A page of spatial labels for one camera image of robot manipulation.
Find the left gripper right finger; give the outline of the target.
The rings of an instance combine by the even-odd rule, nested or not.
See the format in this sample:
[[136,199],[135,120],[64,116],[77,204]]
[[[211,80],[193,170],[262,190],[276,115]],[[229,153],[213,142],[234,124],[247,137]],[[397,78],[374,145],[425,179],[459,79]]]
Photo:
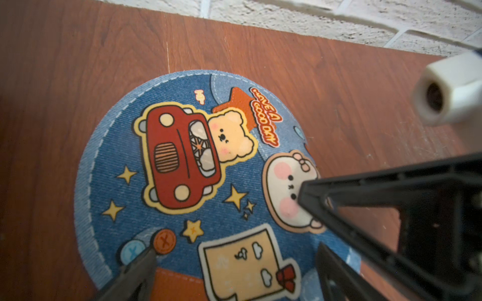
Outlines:
[[324,300],[387,300],[323,243],[318,246],[315,267]]

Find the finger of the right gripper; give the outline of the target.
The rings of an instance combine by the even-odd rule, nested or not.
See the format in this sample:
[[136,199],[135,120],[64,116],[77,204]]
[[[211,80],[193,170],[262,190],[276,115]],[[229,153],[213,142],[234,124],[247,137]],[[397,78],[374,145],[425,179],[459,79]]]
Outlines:
[[308,180],[299,203],[407,300],[481,299],[481,154]]

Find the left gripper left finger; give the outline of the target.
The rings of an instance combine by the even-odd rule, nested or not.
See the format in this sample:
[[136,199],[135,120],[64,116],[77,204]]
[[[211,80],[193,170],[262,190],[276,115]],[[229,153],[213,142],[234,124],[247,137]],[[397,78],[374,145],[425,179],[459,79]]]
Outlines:
[[98,291],[92,300],[150,300],[157,269],[156,252],[145,249],[117,277]]

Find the blue cartoon animals coaster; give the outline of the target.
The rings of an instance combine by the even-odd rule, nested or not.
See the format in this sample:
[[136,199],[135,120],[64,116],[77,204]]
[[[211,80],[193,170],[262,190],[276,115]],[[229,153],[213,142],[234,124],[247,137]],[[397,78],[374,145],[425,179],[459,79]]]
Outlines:
[[124,96],[75,185],[79,253],[97,288],[143,251],[161,300],[321,300],[318,246],[361,258],[298,203],[320,173],[294,115],[239,75],[190,70]]

